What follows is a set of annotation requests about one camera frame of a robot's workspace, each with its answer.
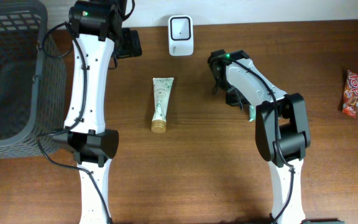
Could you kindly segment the white tube with gold cap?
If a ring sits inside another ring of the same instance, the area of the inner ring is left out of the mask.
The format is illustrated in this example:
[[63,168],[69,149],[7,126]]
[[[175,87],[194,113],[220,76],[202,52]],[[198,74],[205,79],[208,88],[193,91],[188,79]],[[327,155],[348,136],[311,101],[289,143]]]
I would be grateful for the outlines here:
[[173,77],[153,78],[155,112],[151,130],[154,133],[164,133],[167,129],[167,108],[173,81]]

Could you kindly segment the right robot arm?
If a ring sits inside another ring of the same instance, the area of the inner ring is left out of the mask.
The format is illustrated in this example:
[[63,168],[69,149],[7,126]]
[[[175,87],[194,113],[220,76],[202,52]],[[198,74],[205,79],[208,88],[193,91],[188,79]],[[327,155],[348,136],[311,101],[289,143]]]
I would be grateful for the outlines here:
[[267,161],[273,188],[271,223],[303,223],[301,169],[311,144],[304,98],[268,81],[243,51],[212,52],[208,66],[216,87],[255,108],[255,143]]

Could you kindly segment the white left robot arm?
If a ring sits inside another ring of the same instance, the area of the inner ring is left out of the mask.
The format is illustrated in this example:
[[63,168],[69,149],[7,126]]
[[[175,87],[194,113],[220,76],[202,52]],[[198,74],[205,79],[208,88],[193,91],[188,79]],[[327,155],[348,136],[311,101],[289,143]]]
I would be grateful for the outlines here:
[[107,74],[111,63],[142,54],[137,31],[122,26],[131,16],[126,7],[126,0],[77,1],[65,24],[73,38],[73,86],[63,129],[53,140],[73,154],[80,173],[80,223],[112,223],[108,175],[119,133],[105,124]]

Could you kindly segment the red snack bar wrapper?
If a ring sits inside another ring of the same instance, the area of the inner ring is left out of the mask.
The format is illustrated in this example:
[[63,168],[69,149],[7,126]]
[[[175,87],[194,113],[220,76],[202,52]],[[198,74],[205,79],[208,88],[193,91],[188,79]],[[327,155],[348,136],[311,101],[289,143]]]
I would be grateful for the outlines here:
[[356,104],[358,101],[358,74],[348,70],[343,91],[342,112],[356,118]]

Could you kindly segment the teal snack packet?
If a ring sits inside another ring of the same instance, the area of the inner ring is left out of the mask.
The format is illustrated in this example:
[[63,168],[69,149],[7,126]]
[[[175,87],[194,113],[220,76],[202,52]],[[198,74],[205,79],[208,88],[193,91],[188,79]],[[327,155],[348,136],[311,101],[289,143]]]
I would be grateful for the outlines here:
[[249,122],[252,122],[256,119],[256,109],[249,105]]

